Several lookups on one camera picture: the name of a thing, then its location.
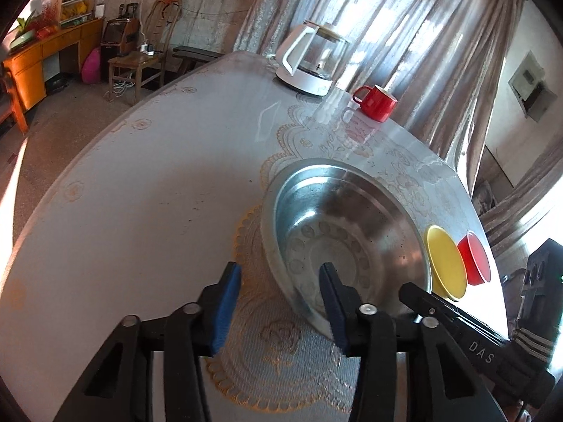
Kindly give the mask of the stainless steel bowl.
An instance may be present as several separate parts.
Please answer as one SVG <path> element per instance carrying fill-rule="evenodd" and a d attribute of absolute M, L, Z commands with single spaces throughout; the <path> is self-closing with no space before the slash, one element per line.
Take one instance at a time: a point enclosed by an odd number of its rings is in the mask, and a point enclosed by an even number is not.
<path fill-rule="evenodd" d="M 316 158 L 283 168 L 263 197 L 260 232 L 287 303 L 326 338 L 332 332 L 319 284 L 324 263 L 393 317 L 411 312 L 399 299 L 402 285 L 432 289 L 428 253 L 409 213 L 380 182 L 343 162 Z"/>

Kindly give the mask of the wall electrical box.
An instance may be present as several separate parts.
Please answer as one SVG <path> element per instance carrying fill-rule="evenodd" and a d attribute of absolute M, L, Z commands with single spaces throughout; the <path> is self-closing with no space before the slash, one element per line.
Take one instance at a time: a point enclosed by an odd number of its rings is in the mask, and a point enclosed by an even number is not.
<path fill-rule="evenodd" d="M 545 69 L 529 51 L 508 81 L 526 118 L 538 123 L 558 98 L 545 81 Z"/>

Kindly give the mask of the wooden chair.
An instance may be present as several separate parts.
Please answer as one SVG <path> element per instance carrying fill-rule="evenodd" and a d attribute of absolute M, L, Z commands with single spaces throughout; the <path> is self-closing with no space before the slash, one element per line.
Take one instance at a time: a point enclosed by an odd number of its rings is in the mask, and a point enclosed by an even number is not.
<path fill-rule="evenodd" d="M 134 103 L 140 99 L 144 85 L 158 80 L 164 86 L 166 60 L 170 41 L 181 17 L 182 0 L 156 0 L 139 28 L 138 47 L 109 60 L 108 99 L 113 101 L 127 88 L 134 89 Z"/>

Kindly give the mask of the orange wooden sideboard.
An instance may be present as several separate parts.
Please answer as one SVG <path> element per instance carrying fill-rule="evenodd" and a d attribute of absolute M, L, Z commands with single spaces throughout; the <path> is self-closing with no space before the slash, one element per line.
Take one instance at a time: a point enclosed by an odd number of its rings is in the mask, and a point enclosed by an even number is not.
<path fill-rule="evenodd" d="M 34 41 L 3 61 L 12 74 L 21 104 L 25 110 L 46 97 L 43 62 L 59 55 L 60 71 L 79 74 L 88 55 L 100 45 L 103 19 L 65 28 L 43 40 Z"/>

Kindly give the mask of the grey window curtain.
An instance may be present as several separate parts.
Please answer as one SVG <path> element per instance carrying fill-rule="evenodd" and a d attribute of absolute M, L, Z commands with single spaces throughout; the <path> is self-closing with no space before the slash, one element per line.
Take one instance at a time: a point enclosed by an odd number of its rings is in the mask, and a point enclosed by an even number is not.
<path fill-rule="evenodd" d="M 269 55 L 303 21 L 347 40 L 337 86 L 378 85 L 393 119 L 475 186 L 500 75 L 525 0 L 255 0 L 234 47 Z"/>

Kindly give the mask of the red enamel mug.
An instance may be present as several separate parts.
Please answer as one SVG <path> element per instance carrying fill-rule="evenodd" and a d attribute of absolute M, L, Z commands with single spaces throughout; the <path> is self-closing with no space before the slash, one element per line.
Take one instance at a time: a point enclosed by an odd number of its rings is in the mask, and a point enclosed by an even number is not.
<path fill-rule="evenodd" d="M 352 94 L 360 111 L 370 119 L 383 123 L 390 117 L 398 100 L 380 86 L 363 86 Z"/>

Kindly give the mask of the pink bag on floor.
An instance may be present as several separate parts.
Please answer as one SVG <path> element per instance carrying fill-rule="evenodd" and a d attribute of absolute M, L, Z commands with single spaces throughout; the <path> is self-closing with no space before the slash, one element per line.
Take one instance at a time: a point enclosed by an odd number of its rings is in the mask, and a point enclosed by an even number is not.
<path fill-rule="evenodd" d="M 81 70 L 81 80 L 84 84 L 96 84 L 100 82 L 100 64 L 101 64 L 101 52 L 100 48 L 97 47 L 93 49 L 86 60 L 84 61 Z"/>

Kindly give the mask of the red plastic bowl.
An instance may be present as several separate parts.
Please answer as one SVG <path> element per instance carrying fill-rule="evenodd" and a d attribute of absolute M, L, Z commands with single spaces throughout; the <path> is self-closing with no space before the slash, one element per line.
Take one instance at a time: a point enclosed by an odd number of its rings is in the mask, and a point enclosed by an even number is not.
<path fill-rule="evenodd" d="M 457 248 L 465 265 L 469 285 L 477 286 L 491 282 L 491 266 L 486 251 L 473 231 L 467 231 Z"/>

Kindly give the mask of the side window curtain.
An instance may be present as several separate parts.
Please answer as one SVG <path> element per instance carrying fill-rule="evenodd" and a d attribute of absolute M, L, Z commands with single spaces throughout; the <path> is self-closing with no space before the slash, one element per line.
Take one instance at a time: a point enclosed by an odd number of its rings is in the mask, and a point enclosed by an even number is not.
<path fill-rule="evenodd" d="M 562 225 L 562 137 L 555 136 L 513 191 L 481 216 L 498 269 L 524 264 L 545 227 Z"/>

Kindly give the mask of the white glass electric kettle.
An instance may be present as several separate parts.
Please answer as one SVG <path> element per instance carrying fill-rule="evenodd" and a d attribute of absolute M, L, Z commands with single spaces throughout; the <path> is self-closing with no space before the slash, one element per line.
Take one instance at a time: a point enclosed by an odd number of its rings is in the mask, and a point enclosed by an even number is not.
<path fill-rule="evenodd" d="M 305 20 L 276 50 L 276 76 L 304 94 L 324 97 L 336 80 L 347 47 L 348 41 L 331 24 Z"/>

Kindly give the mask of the yellow plastic bowl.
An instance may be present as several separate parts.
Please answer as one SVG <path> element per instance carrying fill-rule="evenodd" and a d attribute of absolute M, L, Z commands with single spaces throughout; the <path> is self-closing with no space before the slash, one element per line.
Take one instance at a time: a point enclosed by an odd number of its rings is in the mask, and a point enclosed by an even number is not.
<path fill-rule="evenodd" d="M 437 225 L 426 230 L 425 244 L 432 269 L 432 291 L 452 301 L 461 300 L 466 294 L 468 280 L 457 245 Z"/>

